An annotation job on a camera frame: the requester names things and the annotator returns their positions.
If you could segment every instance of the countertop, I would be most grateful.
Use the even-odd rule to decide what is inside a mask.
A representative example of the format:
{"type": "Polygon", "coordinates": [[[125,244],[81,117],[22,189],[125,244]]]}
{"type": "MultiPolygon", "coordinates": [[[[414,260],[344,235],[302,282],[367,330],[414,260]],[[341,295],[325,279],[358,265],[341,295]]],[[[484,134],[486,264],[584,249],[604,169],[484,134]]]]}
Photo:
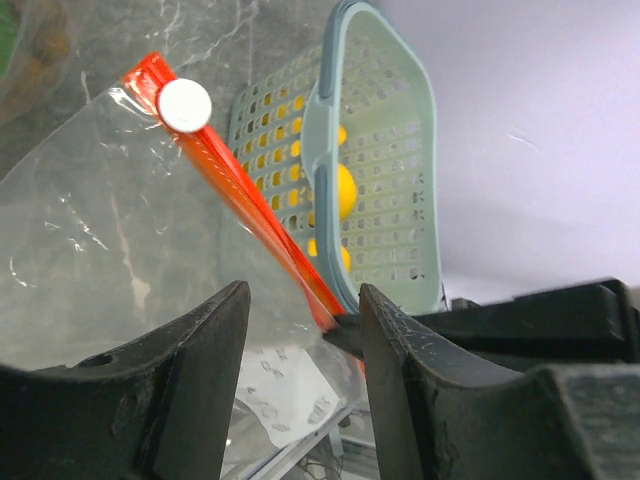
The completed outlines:
{"type": "Polygon", "coordinates": [[[0,128],[0,176],[147,53],[200,82],[226,138],[237,93],[321,41],[335,0],[96,2],[70,70],[43,106],[0,128]]]}

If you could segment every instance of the plastic bag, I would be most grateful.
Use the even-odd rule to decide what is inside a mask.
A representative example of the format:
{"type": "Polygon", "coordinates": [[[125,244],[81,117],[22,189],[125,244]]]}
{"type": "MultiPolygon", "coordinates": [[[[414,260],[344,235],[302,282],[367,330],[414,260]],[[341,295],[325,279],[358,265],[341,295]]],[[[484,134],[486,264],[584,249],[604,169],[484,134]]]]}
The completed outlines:
{"type": "MultiPolygon", "coordinates": [[[[217,268],[229,254],[216,247],[230,214],[124,88],[98,95],[0,182],[0,361],[73,365],[189,311],[236,279],[217,268]]],[[[241,278],[252,289],[238,392],[246,403],[234,409],[227,470],[318,428],[364,390],[356,362],[321,340],[300,287],[262,284],[282,267],[234,228],[255,241],[246,256],[234,252],[255,275],[241,278]],[[283,305],[298,315],[283,315],[283,305]],[[275,399],[252,386],[274,381],[285,385],[275,399]],[[285,423],[274,423],[267,401],[285,423]]]]}
{"type": "Polygon", "coordinates": [[[93,5],[93,0],[0,0],[0,125],[56,90],[93,5]]]}

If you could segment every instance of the white circle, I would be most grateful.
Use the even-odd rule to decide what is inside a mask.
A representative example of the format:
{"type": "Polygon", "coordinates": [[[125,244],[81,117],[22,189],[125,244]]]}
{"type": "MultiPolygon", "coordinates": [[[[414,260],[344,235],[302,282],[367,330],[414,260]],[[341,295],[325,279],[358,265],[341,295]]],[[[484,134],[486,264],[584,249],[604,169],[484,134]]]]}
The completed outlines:
{"type": "Polygon", "coordinates": [[[162,120],[178,132],[201,130],[209,122],[212,110],[211,97],[204,87],[186,78],[170,81],[158,95],[162,120]]]}

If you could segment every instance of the light green basket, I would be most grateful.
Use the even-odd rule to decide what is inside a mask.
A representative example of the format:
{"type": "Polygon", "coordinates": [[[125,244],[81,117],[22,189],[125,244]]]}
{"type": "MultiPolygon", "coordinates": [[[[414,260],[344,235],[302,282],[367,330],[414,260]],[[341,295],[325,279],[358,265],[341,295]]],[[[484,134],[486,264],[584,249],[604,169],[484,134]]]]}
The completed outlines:
{"type": "MultiPolygon", "coordinates": [[[[323,46],[237,97],[229,146],[303,251],[316,238],[312,260],[348,311],[358,311],[360,285],[372,283],[420,314],[441,301],[434,139],[435,106],[420,62],[377,9],[345,0],[323,46]],[[348,139],[338,147],[340,125],[348,139]],[[358,189],[343,222],[339,163],[358,189]]],[[[222,252],[242,248],[231,237],[222,252]]]]}

